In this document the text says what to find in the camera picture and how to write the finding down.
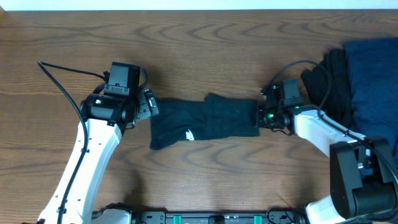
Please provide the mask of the blue garment in pile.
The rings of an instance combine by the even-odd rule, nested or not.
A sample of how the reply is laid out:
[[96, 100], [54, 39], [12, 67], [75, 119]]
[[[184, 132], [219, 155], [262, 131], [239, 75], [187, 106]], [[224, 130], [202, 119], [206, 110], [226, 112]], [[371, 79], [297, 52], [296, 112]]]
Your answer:
[[351, 130], [388, 140], [397, 162], [397, 38], [344, 44], [348, 61]]

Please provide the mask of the black garment in pile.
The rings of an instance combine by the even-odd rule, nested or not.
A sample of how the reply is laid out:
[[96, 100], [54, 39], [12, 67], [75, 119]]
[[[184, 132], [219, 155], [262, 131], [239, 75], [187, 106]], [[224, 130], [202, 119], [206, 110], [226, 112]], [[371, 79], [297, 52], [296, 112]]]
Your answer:
[[343, 49], [333, 49], [324, 55], [320, 65], [329, 72], [330, 82], [320, 67], [305, 70], [301, 74], [310, 101], [320, 106], [328, 85], [331, 84], [330, 94], [322, 110], [326, 111], [328, 117], [348, 128], [352, 123], [353, 115], [346, 52]]

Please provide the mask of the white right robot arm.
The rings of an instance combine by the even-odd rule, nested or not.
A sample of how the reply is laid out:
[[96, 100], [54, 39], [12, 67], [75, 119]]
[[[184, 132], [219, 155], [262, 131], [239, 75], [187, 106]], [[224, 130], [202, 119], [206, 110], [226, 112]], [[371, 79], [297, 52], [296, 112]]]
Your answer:
[[305, 139], [329, 158], [330, 195], [305, 206], [306, 223], [359, 223], [397, 218], [397, 171], [389, 144], [369, 138], [305, 105], [296, 80], [261, 88], [257, 126]]

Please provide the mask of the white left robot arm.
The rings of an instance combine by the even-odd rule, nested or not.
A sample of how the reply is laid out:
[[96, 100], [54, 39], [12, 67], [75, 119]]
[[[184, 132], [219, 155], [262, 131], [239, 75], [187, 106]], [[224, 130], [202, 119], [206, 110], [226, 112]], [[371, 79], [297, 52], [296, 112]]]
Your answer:
[[136, 223], [139, 216], [117, 203], [95, 212], [94, 206], [106, 167], [127, 129], [138, 121], [159, 113], [144, 68], [113, 62], [111, 70], [100, 75], [98, 85], [81, 104], [66, 89], [49, 78], [67, 97], [80, 122], [76, 141], [55, 193], [38, 217], [38, 223]]

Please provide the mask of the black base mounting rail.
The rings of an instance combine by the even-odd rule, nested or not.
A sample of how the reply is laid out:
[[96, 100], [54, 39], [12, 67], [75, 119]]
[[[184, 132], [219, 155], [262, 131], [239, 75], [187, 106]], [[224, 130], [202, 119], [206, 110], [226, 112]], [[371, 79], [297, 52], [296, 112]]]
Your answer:
[[270, 209], [264, 213], [131, 212], [107, 209], [93, 215], [97, 224], [306, 224], [305, 215], [293, 210]]

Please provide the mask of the dark teal t-shirt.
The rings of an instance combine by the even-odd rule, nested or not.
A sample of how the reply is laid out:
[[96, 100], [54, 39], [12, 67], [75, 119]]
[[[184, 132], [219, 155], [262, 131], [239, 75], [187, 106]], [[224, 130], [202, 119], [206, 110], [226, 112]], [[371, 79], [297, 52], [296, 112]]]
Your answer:
[[152, 150], [178, 141], [223, 139], [259, 135], [258, 102], [208, 94], [203, 101], [156, 99], [159, 114], [150, 119]]

